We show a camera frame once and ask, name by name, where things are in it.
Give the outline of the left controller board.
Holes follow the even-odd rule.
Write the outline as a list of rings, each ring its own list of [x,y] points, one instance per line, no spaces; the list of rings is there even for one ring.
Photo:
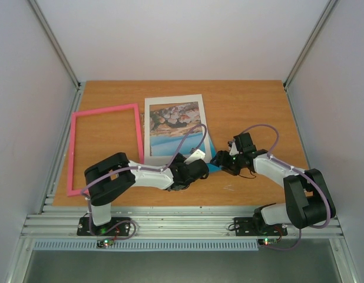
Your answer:
[[[115,240],[113,238],[110,239],[102,239],[102,240],[98,240],[96,247],[98,249],[104,249],[104,248],[109,248],[111,246],[113,246],[115,244]]]

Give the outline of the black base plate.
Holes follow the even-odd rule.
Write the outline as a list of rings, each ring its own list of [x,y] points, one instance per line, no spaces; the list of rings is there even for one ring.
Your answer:
[[[131,224],[130,218],[112,217],[111,220],[103,225],[95,226],[91,223],[91,230],[89,229],[89,217],[81,217],[78,222],[77,236],[123,236],[126,237],[130,233]]]
[[[236,236],[287,236],[288,231],[281,224],[268,225],[255,217],[234,218]]]

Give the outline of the right controller board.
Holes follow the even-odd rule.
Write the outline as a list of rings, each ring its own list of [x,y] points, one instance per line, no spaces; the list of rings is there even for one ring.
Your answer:
[[[262,238],[258,239],[258,244],[261,246],[270,246],[275,245],[279,242],[279,239],[276,238]]]

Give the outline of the aluminium front rail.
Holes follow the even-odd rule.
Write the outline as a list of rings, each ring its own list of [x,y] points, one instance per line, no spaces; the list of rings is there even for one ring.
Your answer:
[[[253,206],[115,206],[113,216],[131,218],[140,239],[233,239],[228,226],[235,217],[249,217]],[[74,238],[86,207],[46,205],[39,214],[28,215],[21,236]]]

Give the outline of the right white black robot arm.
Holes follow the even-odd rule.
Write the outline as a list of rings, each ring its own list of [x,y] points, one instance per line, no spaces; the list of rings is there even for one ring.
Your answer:
[[[295,228],[323,229],[336,215],[336,208],[322,173],[289,165],[267,150],[258,150],[249,133],[241,133],[229,142],[211,164],[238,176],[243,169],[262,175],[284,190],[285,203],[270,204],[254,210],[253,227],[268,233],[276,224],[290,223]]]

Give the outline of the aluminium corner post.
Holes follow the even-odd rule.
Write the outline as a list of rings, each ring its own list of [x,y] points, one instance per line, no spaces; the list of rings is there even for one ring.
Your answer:
[[[71,64],[69,63],[65,53],[63,52],[48,20],[46,19],[38,1],[36,0],[27,0],[27,3],[29,4],[30,8],[32,9],[33,13],[35,14],[41,28],[44,30],[48,40],[50,41],[53,49],[57,53],[57,56],[61,62],[61,64],[64,66],[66,72],[68,73],[74,87],[76,90],[80,89],[81,83],[79,82],[77,76],[75,75],[74,70],[71,67]]]
[[[317,41],[319,35],[323,31],[326,23],[328,22],[329,18],[331,17],[333,11],[335,10],[335,8],[339,2],[340,2],[340,0],[327,1],[326,5],[324,6],[323,11],[321,12],[320,16],[318,17],[318,20],[316,21],[312,31],[310,32],[301,52],[299,53],[296,61],[294,62],[292,69],[290,70],[289,74],[287,75],[287,77],[283,83],[285,92],[288,91],[288,89],[291,86],[298,71],[302,67],[305,59],[309,55],[311,49],[313,48],[315,42]]]

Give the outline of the right aluminium corner post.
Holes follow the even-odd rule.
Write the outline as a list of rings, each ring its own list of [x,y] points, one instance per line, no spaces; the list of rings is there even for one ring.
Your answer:
[[[335,8],[339,2],[340,2],[340,0],[327,1],[326,5],[324,6],[323,11],[321,12],[320,16],[318,17],[318,20],[316,21],[312,31],[310,32],[301,52],[299,53],[296,61],[294,62],[292,69],[290,70],[289,74],[287,75],[287,77],[283,83],[285,92],[288,91],[288,89],[291,86],[298,71],[302,67],[305,59],[309,55],[311,49],[313,48],[315,42],[317,41],[319,35],[323,31],[326,23],[328,22],[329,18],[331,17],[333,11],[335,10]]]

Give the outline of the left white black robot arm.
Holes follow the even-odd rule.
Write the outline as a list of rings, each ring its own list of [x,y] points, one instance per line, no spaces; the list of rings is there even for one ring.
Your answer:
[[[131,187],[154,187],[166,191],[187,189],[209,176],[209,167],[198,150],[186,158],[177,154],[164,166],[136,163],[125,153],[116,153],[84,172],[86,187],[81,194],[88,199],[91,227],[99,235],[112,228],[111,203]]]

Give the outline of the left aluminium corner post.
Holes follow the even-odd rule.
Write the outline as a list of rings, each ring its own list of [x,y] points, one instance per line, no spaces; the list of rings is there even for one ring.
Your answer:
[[[57,53],[57,56],[61,62],[61,64],[64,66],[66,72],[68,73],[74,87],[76,90],[80,89],[81,83],[79,82],[77,76],[75,75],[74,70],[71,67],[71,64],[69,63],[65,53],[63,52],[48,20],[46,19],[38,1],[36,0],[27,0],[27,3],[29,4],[30,8],[32,9],[33,13],[35,14],[41,28],[44,30],[48,40],[50,41],[53,49]]]

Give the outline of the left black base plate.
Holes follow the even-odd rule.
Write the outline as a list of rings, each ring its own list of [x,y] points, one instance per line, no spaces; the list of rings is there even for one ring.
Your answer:
[[[103,225],[95,226],[91,223],[91,230],[89,229],[89,217],[81,217],[78,222],[77,236],[123,236],[126,237],[130,233],[131,224],[130,218],[112,217],[111,220]]]

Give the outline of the controller board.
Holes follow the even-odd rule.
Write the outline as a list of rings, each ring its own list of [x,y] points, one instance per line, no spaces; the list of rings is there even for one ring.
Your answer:
[[[113,238],[110,239],[102,239],[102,240],[98,240],[96,247],[98,249],[104,249],[104,248],[109,248],[111,246],[113,246],[115,244],[115,240]]]
[[[258,244],[261,246],[270,246],[275,245],[279,242],[279,239],[276,238],[262,238],[258,239]]]

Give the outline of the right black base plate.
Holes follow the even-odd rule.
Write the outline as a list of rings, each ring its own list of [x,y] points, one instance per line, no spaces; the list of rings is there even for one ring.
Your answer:
[[[288,231],[281,224],[268,225],[255,217],[234,218],[236,236],[287,236]]]

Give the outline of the pink photo frame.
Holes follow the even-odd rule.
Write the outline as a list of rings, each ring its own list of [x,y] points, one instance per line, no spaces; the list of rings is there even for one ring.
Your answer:
[[[99,114],[113,113],[125,110],[134,110],[134,120],[135,120],[135,132],[137,138],[137,149],[140,162],[144,161],[144,146],[143,138],[141,134],[141,123],[140,123],[140,112],[137,103],[123,104],[118,106],[95,108],[91,110],[76,111],[71,114],[71,124],[70,124],[70,141],[68,148],[68,167],[67,167],[67,196],[74,197],[78,196],[80,192],[73,188],[74,182],[74,156],[75,156],[75,139],[76,139],[76,125],[78,117],[93,116]]]

